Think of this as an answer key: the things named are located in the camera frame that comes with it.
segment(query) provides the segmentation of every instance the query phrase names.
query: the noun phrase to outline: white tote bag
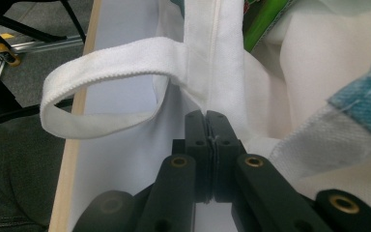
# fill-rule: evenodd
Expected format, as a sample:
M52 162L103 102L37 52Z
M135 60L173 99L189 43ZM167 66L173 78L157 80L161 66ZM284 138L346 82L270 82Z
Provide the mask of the white tote bag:
M66 138L105 136L97 141L114 144L93 167L114 173L92 170L97 174L86 180L108 178L109 184L82 193L85 203L72 221L107 187L135 194L152 183L171 139L183 136L184 115L197 108L225 114L248 153L269 157L300 192L313 197L321 189L344 189L371 204L371 186L363 184L371 180L371 130L331 104L322 108L371 67L371 1L297 1L258 44L255 58L243 50L243 1L187 0L184 12L183 20L177 5L160 0L159 37L93 52L47 78L44 129ZM122 91L128 81L135 88L137 79L154 98L119 114L71 115L54 106L80 88L115 79ZM128 91L121 101L136 104L132 99ZM119 162L109 162L112 157ZM350 183L356 174L365 178ZM197 216L198 210L208 219L203 206ZM201 231L212 231L200 220ZM230 221L219 219L218 228Z

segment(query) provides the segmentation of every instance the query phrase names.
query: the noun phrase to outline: bag handle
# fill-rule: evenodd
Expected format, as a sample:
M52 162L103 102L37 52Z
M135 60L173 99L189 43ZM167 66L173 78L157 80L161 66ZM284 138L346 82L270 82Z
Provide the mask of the bag handle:
M95 51L62 65L43 85L43 128L59 137L94 138L151 120L161 107L169 79L177 83L185 81L187 54L183 43L150 38ZM157 107L152 112L72 115L54 105L89 85L143 74L160 75L155 89Z

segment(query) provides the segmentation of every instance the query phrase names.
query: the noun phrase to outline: canvas bag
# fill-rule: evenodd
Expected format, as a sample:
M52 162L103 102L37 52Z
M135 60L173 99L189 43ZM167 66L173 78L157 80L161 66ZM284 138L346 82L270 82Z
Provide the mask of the canvas bag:
M293 127L291 122L293 117L275 116L284 115L287 112L286 108L290 107L284 100L284 97L287 96L284 83L267 73L267 70L257 60L243 51L240 45L241 33L236 29L239 28L241 23L240 14L242 10L238 7L240 4L214 2L207 3L210 6L205 7L199 4L201 3L192 3L192 1L185 3L185 44L175 43L164 38L150 39L96 52L92 56L81 58L55 71L49 76L44 87L43 126L52 133L65 137L93 137L133 127L152 118L156 115L156 111L118 116L118 118L109 115L97 115L98 118L94 119L93 116L89 116L84 121L75 118L71 120L70 115L56 111L57 109L54 109L51 105L75 92L77 88L101 80L102 76L104 78L110 76L113 76L111 78L119 78L141 73L167 74L175 84L182 87L185 96L195 102L203 111L211 109L227 115L237 135L248 147L248 151L255 152L257 150L256 153L266 155L276 142L273 138L284 137ZM204 23L204 18L200 18L201 15L204 15L204 18L207 19L207 25ZM215 43L212 43L209 40L210 38L215 38ZM145 59L149 63L139 62L138 55L132 60L128 59L130 54L136 54L134 52L141 53L143 56L140 59ZM119 60L119 57L125 57L126 59ZM96 64L96 59L110 60L111 64L108 64L108 66L113 67L112 69L117 69L114 67L115 64L121 64L121 67L119 67L119 70L109 72L101 70L104 72L101 73L99 69L96 70L95 68L100 66ZM188 63L188 70L179 69L179 67L184 67L185 63ZM84 74L81 72L82 68L86 68ZM81 76L85 75L91 76L92 79L82 81L85 77ZM162 103L166 84L164 77L156 77L155 88L158 106ZM227 94L224 94L224 87L226 87ZM271 99L271 103L253 101L252 99L255 98ZM281 108L281 111L274 111L272 114L257 113L266 112L270 108L273 110ZM264 141L265 143L268 142L269 146L264 146Z

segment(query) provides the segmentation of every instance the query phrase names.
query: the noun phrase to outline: dark floor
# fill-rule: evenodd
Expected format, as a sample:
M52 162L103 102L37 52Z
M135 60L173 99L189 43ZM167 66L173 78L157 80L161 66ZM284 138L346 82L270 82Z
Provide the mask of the dark floor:
M87 32L93 0L70 0L69 3L80 24ZM5 16L56 36L76 36L77 30L60 2L14 4ZM23 44L33 39L0 26L0 34L9 33L9 44ZM14 93L22 106L38 104L47 75L60 65L82 55L83 45L50 51L21 54L18 67L5 66L1 74L3 83Z

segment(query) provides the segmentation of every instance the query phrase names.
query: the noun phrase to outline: gray fabric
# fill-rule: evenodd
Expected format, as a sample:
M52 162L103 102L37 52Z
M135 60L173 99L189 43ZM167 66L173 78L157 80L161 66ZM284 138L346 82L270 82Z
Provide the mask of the gray fabric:
M47 229L63 148L38 116L0 125L0 231Z

